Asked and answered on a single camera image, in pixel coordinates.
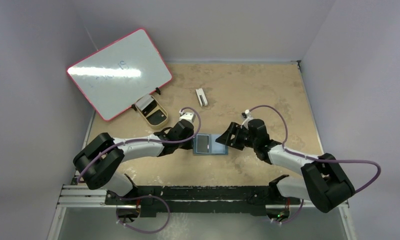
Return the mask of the blue card holder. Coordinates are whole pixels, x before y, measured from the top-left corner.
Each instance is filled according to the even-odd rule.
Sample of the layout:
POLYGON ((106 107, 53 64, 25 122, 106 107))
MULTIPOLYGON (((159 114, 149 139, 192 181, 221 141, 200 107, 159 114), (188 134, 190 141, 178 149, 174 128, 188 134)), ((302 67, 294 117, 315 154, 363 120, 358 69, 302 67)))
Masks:
POLYGON ((215 142, 215 140, 220 136, 219 134, 205 134, 205 133, 198 133, 201 135, 209 135, 209 153, 208 154, 195 154, 194 147, 196 142, 196 136, 193 138, 193 155, 195 156, 212 156, 212 155, 228 155, 229 148, 228 146, 219 144, 215 142))

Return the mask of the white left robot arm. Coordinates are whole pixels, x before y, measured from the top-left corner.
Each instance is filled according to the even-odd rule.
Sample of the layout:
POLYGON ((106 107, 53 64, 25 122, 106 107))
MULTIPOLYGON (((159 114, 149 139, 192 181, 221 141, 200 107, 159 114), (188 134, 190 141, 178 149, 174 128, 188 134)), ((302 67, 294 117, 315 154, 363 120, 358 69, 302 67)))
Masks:
POLYGON ((178 122, 139 138, 116 138, 103 132, 94 138, 73 159, 73 165, 79 171, 78 183, 85 183, 90 190, 104 188, 117 195, 126 205, 137 199, 136 186, 126 174, 117 169, 123 162, 144 158, 163 157, 173 154, 178 149, 190 150, 195 112, 180 112, 178 122))

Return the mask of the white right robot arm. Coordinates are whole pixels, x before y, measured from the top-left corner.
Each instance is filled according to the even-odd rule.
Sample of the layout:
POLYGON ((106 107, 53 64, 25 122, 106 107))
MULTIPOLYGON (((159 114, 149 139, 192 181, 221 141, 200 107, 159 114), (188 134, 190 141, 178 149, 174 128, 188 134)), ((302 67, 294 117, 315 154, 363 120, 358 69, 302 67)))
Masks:
POLYGON ((356 190, 333 155, 307 155, 271 139, 265 122, 246 111, 243 123, 232 122, 215 141, 229 148, 252 148, 256 157, 297 173, 302 178, 283 176, 272 181, 268 196, 276 204, 289 197, 308 200, 327 213, 354 196, 356 190))

